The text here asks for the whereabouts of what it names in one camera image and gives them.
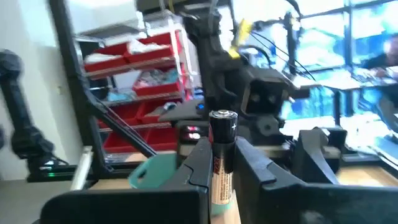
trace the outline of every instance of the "aa battery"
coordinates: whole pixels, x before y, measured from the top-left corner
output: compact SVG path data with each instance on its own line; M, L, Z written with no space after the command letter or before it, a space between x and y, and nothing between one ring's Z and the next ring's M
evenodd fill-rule
M218 205L230 203L233 192L233 162L238 129L238 114L219 110L209 114L209 140L213 148L213 178L211 202Z

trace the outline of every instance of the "metal bar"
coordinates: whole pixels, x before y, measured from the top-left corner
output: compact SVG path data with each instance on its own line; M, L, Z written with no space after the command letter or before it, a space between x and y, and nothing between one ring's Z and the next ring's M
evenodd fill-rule
M380 166L383 161L378 156L363 154L345 154L342 157L342 167L350 166Z
M106 106L117 106L117 105L125 105L129 103L137 103L143 100L154 100L154 99L160 99L160 100L175 100L175 99L181 99L181 93L180 92L175 92L175 93L164 93L164 94L156 94L156 95L149 95L149 96L138 96L138 97L131 97L131 99L127 100L118 100L118 101L103 101L103 104Z
M392 163L391 161L389 161L388 159L382 158L381 160L384 162L383 165L381 165L381 167L386 170L388 173L390 173L392 176L394 176L396 179L398 179L398 168L397 166Z
M98 125L94 116L88 111L86 91L89 91L88 80L83 77L73 41L68 9L65 0L48 1L57 31L58 42L63 59L63 67L67 76L73 109L83 145L93 146L93 177L106 178L110 171L105 163L104 151Z
M389 3L389 2L393 2L395 0L376 0L376 1L370 1L370 2L365 2L365 3L361 3L361 4L356 4L353 5L353 9L363 9L366 7L372 7L372 6L377 6L377 5L381 5L384 3Z
M348 9L349 9L349 7L345 6L345 7L341 7L341 8L338 8L338 9L332 9L332 10L329 10L329 11L326 11L326 12L319 12L319 13L314 13L314 14L311 14L311 15L305 15L305 16L302 16L302 19L308 19L308 18L317 17L317 16L326 16L326 15L330 15L330 14L343 13L343 12L347 12Z
M344 24L344 59L348 70L353 75L353 9L351 7L351 1L345 0L345 6L348 7L348 11L343 13ZM353 92L345 92L345 116L354 115L353 106Z
M333 117L335 119L335 125L340 126L340 96L341 93L340 91L335 91L335 94L333 95Z
M232 33L235 35L235 32L238 31L238 25L237 24L238 24L239 21L236 21L236 18L235 18L235 10L234 10L234 2L233 2L233 0L229 0L228 1L228 7L229 7L229 13L231 14L232 25L233 25Z
M318 68L318 69L314 69L314 70L309 70L309 72L311 74L314 74L314 73L321 73L321 72L326 72L326 71L334 70L334 69L342 69L342 67L341 67L341 65L337 65L337 66L332 66L332 67ZM307 74L308 72L306 72L304 70L300 70L300 73Z
M118 170L134 170L141 164L142 161L139 162L114 162L111 164L113 169Z
M130 128L133 129L144 129L144 128L168 128L171 127L171 124L169 122L166 123L155 123L155 124L141 124L141 125L135 125L135 126L130 126ZM111 128L101 128L99 131L101 132L111 132Z
M354 105L353 105L353 92L345 91L345 110L344 115L350 117L354 115Z
M100 108L95 102L90 103L90 110L95 116L110 127L115 133L118 133L124 140L134 146L139 152L143 153L146 157L151 157L156 155L156 152L151 148L135 130L131 129L123 120L119 119L122 124L119 124L115 119L110 117L108 111L106 111L106 106L102 105L104 108Z
M82 190L85 186L87 175L90 171L91 162L93 161L93 152L91 146L86 146L83 149L83 154L80 157L79 164L73 176L70 190Z
M132 69L142 69L144 67L148 66L154 66L154 65L173 65L175 63L175 58L174 57L164 57L164 58L156 58L152 60L146 60L143 62L137 62L137 63L130 63L127 65L123 65L120 67L115 67L115 68L107 68L107 69L102 69L94 72L86 72L85 76L90 77L92 80L98 79L98 78L104 78L107 76L114 75L114 73L120 71L126 72L125 70L132 70Z
M292 15L287 13L284 17L284 27L287 31L287 52L289 55L289 72L291 75L296 75L296 35L293 30Z
M31 182L53 182L53 181L66 181L72 180L75 173L76 166L55 166L51 170L43 170L43 172L36 172L29 174L26 180ZM93 179L92 172L89 173L89 179Z

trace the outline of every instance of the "wooden surface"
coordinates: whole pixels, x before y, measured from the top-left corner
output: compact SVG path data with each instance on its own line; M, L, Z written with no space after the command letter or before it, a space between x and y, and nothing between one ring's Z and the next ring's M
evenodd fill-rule
M398 187L398 180L380 167L346 167L337 178L343 185Z
M131 160L141 159L134 156ZM380 167L349 167L343 168L337 174L343 185L362 186L398 186L398 180ZM100 180L91 189L130 189L126 179ZM233 195L232 207L222 215L212 217L211 224L240 224L240 216L236 195Z

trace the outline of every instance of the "wire shelf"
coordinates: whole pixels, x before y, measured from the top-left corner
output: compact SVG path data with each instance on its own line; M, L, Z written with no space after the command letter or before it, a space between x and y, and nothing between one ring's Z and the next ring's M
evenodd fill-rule
M153 123L153 124L140 124L140 125L134 125L134 126L129 126L129 128L132 128L134 130L138 129L145 129L145 128L169 128L171 127L170 122L163 122L163 123ZM111 132L111 128L101 128L99 129L100 132Z
M154 67L166 67L175 64L175 57L164 57L137 63L130 63L116 68L107 68L95 72L86 72L85 75L92 80L96 80L115 75L115 73L125 73L130 72L131 70L142 70Z
M149 101L149 100L174 100L181 99L183 94L179 91L172 93L162 93L157 95L146 95L146 96L137 96L136 93L130 88L121 88L121 89L113 89L111 92L122 95L122 100L103 100L102 103L106 106L120 106L126 105L130 103L137 103L140 101Z

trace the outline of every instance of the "red drawer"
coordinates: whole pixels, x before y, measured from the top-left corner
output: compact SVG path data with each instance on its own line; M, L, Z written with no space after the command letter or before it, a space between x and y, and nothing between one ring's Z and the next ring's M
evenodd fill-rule
M145 141L147 141L149 133L147 130L138 130L137 132ZM105 140L104 149L106 153L139 152L135 147L130 145L114 132L109 134L108 138Z
M126 122L128 125L133 126L140 124L137 114L142 103L132 103L128 105L120 105L112 107L111 109ZM100 120L98 120L100 128L107 128L107 126Z
M177 40L177 50L178 52L181 52L182 46L181 46L181 41L178 36L178 31L176 33L176 40ZM160 49L160 50L154 50L151 52L146 52L142 54L130 54L129 52L126 52L125 57L129 63L137 63L137 62L143 62L147 60L153 60L157 58L163 58L163 57L171 57L174 55L173 47L172 47L172 38L170 36L170 33L165 33L165 34L159 34L155 35L152 37L144 38L144 39L139 39L139 42L143 44L159 44L159 45L169 45L168 48Z
M158 116L146 116L147 114L153 112L156 108L165 105L167 102L181 102L180 99L174 99L174 100L157 100L157 101L147 101L142 103L142 107L139 109L139 112L137 114L137 119L140 123L142 124L152 124L152 123L157 123L159 119Z
M157 68L163 72L167 72L170 69L175 68L175 65L172 66L167 66L167 67L162 67L162 68ZM185 73L184 66L181 64L181 72ZM170 83L170 84L165 84L165 85L157 85L157 86L144 86L141 87L138 85L139 83L139 78L136 80L134 86L132 87L132 90L136 92L137 96L149 96L149 95L158 95L158 94L163 94L163 93L175 93L175 92L180 92L183 88L179 80L175 83Z
M123 65L127 65L127 59L124 57L125 53L127 52L127 43L112 45L109 47L101 48L95 50L94 53L99 54L106 54L106 55L123 55L121 58L116 58L112 60L107 60L105 62L97 62L97 63L90 63L85 65L86 72L95 72L99 70L109 69L109 68L116 68Z
M175 128L151 129L147 143L156 151L177 150L176 130Z

